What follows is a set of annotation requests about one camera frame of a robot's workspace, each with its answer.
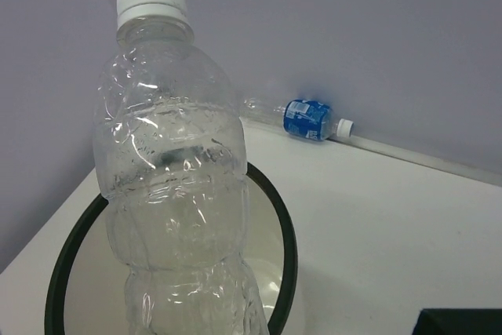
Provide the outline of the clear crushed plastic bottle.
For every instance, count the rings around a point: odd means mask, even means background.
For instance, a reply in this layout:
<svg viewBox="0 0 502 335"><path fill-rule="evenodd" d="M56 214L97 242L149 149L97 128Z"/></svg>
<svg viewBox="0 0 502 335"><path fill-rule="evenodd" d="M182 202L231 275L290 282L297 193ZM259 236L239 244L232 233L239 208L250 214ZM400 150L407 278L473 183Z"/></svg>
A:
<svg viewBox="0 0 502 335"><path fill-rule="evenodd" d="M107 236L129 268L131 334L265 334L245 262L247 158L237 93L194 45L185 0L116 0L93 154Z"/></svg>

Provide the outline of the white bin with black rim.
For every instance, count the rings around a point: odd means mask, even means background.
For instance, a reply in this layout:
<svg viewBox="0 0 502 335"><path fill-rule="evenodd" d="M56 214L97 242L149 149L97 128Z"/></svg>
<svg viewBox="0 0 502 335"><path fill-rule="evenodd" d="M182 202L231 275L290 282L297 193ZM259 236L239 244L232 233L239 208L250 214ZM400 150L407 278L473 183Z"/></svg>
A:
<svg viewBox="0 0 502 335"><path fill-rule="evenodd" d="M302 334L305 314L298 285L296 236L272 182L248 166L249 230L244 252L253 269L272 334ZM97 195L72 228L56 261L45 302L46 334L125 334L128 268L111 252L107 201Z"/></svg>

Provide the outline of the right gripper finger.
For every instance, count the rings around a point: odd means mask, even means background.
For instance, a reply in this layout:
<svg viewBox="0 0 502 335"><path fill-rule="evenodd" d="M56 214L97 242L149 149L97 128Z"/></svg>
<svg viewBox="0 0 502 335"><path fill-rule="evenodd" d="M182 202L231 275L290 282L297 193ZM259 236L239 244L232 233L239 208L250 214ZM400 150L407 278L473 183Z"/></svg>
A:
<svg viewBox="0 0 502 335"><path fill-rule="evenodd" d="M427 308L413 328L413 335L487 334L501 334L500 309Z"/></svg>

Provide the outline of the aluminium back rail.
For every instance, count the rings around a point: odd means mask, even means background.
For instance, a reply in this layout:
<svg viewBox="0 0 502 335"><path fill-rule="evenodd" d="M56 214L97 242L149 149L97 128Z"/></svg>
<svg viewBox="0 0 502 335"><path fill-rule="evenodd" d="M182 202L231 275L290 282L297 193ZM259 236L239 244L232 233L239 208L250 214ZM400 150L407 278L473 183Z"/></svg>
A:
<svg viewBox="0 0 502 335"><path fill-rule="evenodd" d="M293 168L305 166L320 171L324 176L378 169L393 170L399 166L407 169L410 166L419 166L496 187L501 186L500 173L373 140L352 137L346 141L314 142L291 137L276 126L247 118L242 121L251 162L281 167L290 164Z"/></svg>

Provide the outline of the blue label plastic bottle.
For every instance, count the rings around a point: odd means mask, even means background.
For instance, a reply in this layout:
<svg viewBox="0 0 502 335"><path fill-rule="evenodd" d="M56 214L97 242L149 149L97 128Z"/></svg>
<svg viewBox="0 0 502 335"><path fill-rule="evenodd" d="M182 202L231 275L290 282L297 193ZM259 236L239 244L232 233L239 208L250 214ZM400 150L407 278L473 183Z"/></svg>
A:
<svg viewBox="0 0 502 335"><path fill-rule="evenodd" d="M280 128L293 137L313 141L348 139L354 126L351 120L336 117L329 105L315 100L295 99L282 105L253 97L244 100L241 115Z"/></svg>

